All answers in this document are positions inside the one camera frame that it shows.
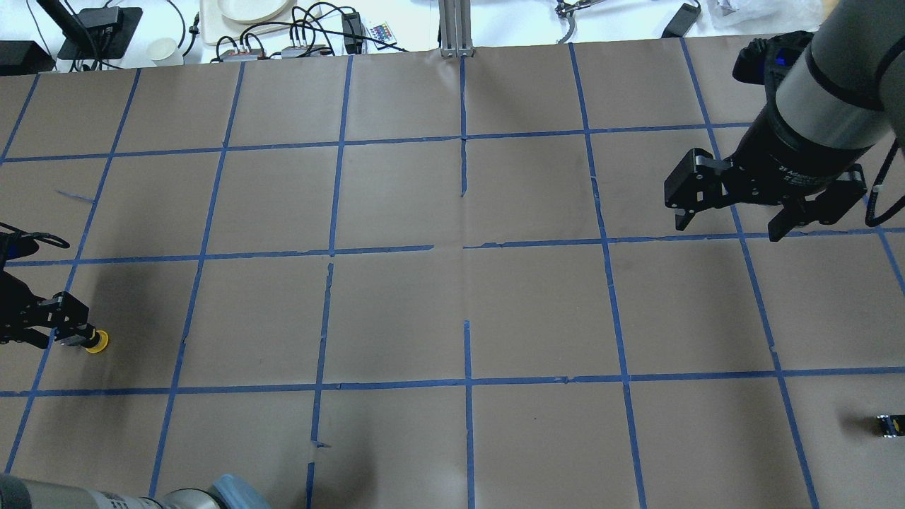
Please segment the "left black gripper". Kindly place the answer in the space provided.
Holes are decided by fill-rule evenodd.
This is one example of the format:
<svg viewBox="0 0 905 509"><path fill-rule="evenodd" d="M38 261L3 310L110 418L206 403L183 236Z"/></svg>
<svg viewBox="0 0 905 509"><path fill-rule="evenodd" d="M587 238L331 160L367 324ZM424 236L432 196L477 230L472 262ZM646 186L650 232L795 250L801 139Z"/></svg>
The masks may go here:
<svg viewBox="0 0 905 509"><path fill-rule="evenodd" d="M90 323L88 306L72 294L59 292L49 298L36 297L26 283L6 273L4 265L7 261L29 257L38 251L34 235L7 226L6 232L2 232L1 247L1 344L17 342L46 350L49 336L33 327L51 329L57 341L59 328ZM23 321L23 313L27 310L29 326Z"/></svg>

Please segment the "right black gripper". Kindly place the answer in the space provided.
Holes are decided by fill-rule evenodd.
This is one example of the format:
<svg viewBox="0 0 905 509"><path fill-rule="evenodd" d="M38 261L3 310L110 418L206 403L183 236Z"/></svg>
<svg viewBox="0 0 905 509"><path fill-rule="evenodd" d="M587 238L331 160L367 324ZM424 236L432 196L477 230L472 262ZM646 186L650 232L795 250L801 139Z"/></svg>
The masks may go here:
<svg viewBox="0 0 905 509"><path fill-rule="evenodd" d="M675 228L684 231L697 213L737 202L780 205L767 223L767 238L778 242L792 229L818 222L838 223L866 195L851 171L868 149L824 147L798 134L774 106L754 119L736 151L726 161L692 148L665 180L665 206L675 213Z"/></svg>

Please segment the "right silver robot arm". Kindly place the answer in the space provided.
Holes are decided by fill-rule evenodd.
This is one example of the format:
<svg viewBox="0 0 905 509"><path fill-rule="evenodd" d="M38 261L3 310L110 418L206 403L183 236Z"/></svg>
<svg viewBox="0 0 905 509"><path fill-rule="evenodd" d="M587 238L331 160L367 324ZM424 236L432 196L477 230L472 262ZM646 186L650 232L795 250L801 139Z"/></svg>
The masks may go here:
<svg viewBox="0 0 905 509"><path fill-rule="evenodd" d="M737 204L778 206L773 242L809 223L833 225L863 197L876 228L901 212L876 212L903 149L903 3L841 1L815 32L755 39L732 74L761 85L766 102L724 159L689 149L665 180L663 202L685 230L695 215Z"/></svg>

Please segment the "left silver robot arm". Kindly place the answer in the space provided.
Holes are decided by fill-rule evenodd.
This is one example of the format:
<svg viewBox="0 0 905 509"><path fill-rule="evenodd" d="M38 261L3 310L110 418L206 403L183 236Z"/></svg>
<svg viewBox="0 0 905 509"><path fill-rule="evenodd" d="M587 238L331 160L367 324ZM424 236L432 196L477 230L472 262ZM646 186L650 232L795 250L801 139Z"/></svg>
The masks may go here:
<svg viewBox="0 0 905 509"><path fill-rule="evenodd" d="M57 235L27 232L3 223L2 261L29 257L42 244L70 244ZM2 344L29 344L46 350L52 341L100 353L110 338L88 322L88 306L70 293L51 298L34 294L28 284L2 271ZM269 508L263 495L240 478L224 474L209 488L181 488L158 498L135 497L77 486L39 482L2 474L4 508Z"/></svg>

